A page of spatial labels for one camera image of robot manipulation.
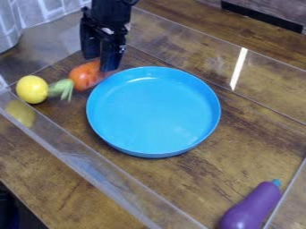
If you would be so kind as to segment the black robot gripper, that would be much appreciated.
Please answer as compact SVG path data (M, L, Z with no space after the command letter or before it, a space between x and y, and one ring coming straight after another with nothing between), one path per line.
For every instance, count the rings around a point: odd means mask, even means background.
M101 56L101 71L118 70L127 45L126 25L131 22L131 8L139 0L93 0L82 9L81 44L85 59Z

